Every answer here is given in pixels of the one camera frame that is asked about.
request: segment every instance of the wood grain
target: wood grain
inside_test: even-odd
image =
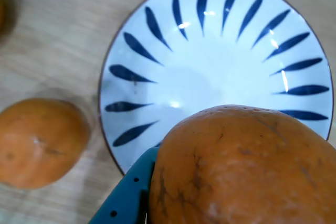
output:
[[[92,139],[79,163],[35,191],[0,186],[0,223],[87,223],[121,179],[97,112],[101,65],[113,35],[143,0],[7,0],[0,41],[0,109],[36,94],[77,102],[90,116]],[[287,0],[320,38],[336,74],[336,0]],[[330,142],[336,146],[333,123]]]

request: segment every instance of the teal plastic object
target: teal plastic object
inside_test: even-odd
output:
[[[89,224],[144,224],[158,147],[147,150],[117,184]]]

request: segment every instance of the blue brushstroke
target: blue brushstroke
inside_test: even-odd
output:
[[[180,25],[183,24],[182,17],[181,17],[181,10],[180,10],[180,0],[173,0],[173,14],[174,14],[175,22],[181,34],[186,40],[188,40],[184,27],[180,27]]]
[[[251,5],[250,9],[245,15],[245,18],[243,20],[243,23],[240,27],[239,34],[237,37],[237,41],[240,38],[242,32],[246,28],[246,26],[250,23],[250,21],[253,19],[254,15],[256,15],[257,11],[259,10],[261,4],[263,3],[263,0],[255,0],[254,3]]]
[[[137,73],[132,72],[128,68],[124,67],[123,65],[111,65],[109,67],[109,70],[114,76],[121,78],[123,80],[126,80],[126,81],[156,83],[155,81],[148,80],[145,77],[142,77],[138,75]]]
[[[296,88],[292,88],[288,91],[283,91],[275,94],[292,94],[292,95],[311,95],[311,94],[320,94],[329,91],[328,87],[321,85],[306,85]]]
[[[153,11],[149,7],[146,7],[145,12],[146,12],[146,21],[147,21],[149,30],[159,41],[161,41],[166,47],[168,47],[170,51],[173,51],[168,45],[167,41],[163,38]]]
[[[303,60],[303,61],[300,61],[300,62],[297,62],[297,63],[294,63],[292,65],[289,65],[285,68],[282,68],[278,71],[276,71],[275,73],[272,73],[270,74],[269,76],[273,76],[277,73],[281,73],[282,71],[296,71],[296,70],[301,70],[301,69],[304,69],[304,68],[308,68],[310,66],[313,66],[317,63],[320,63],[323,59],[322,58],[314,58],[314,59],[310,59],[310,60]]]
[[[141,107],[153,105],[153,103],[148,104],[136,104],[136,103],[130,103],[130,102],[115,102],[112,104],[109,104],[105,107],[105,110],[107,112],[125,112],[125,111],[131,111],[136,110]]]
[[[309,111],[300,111],[300,110],[280,110],[280,112],[290,115],[293,118],[300,120],[309,120],[309,121],[318,121],[328,119],[326,116],[309,112]]]
[[[289,40],[286,40],[284,43],[282,43],[278,49],[275,49],[264,61],[268,60],[269,58],[278,55],[282,52],[287,51],[288,49],[292,48],[293,46],[297,45],[304,39],[306,39],[309,36],[310,32],[299,34],[297,36],[294,36],[290,38]]]
[[[154,147],[160,147],[160,145],[162,144],[162,141],[160,141],[156,146]]]
[[[205,18],[205,8],[206,8],[207,0],[197,0],[197,15],[198,19],[200,20],[199,23],[201,24],[202,33],[204,36],[204,18]]]
[[[289,12],[290,12],[290,9],[284,11],[283,13],[280,13],[278,16],[272,19],[261,31],[256,42],[254,42],[252,48],[256,45],[256,43],[258,43],[263,38],[263,36],[267,35],[270,30],[273,30],[274,28],[276,28],[286,18]]]
[[[154,123],[144,124],[137,127],[134,127],[124,133],[122,133],[114,142],[113,147],[118,147],[124,144],[129,143],[130,141],[134,140],[138,136],[140,136],[145,130],[147,130],[150,126],[152,126]]]
[[[223,35],[223,30],[224,30],[224,25],[225,25],[226,19],[229,16],[230,10],[231,10],[234,2],[235,2],[235,0],[226,0],[225,1],[224,10],[223,10],[222,35]]]
[[[150,59],[150,60],[162,65],[141,45],[141,43],[133,35],[131,35],[129,33],[124,33],[124,39],[125,39],[127,45],[133,51],[137,52],[138,54],[142,55],[143,57],[146,57],[147,59]]]

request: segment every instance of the orange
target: orange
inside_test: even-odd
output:
[[[0,114],[0,183],[35,189],[63,177],[77,162],[89,128],[72,104],[29,99]]]
[[[336,150],[278,111],[218,106],[165,137],[153,224],[336,223]]]

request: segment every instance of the ceramic bowl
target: ceramic bowl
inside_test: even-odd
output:
[[[125,173],[177,122],[220,104],[280,110],[327,139],[332,89],[316,35],[284,0],[146,0],[107,53],[100,113]]]

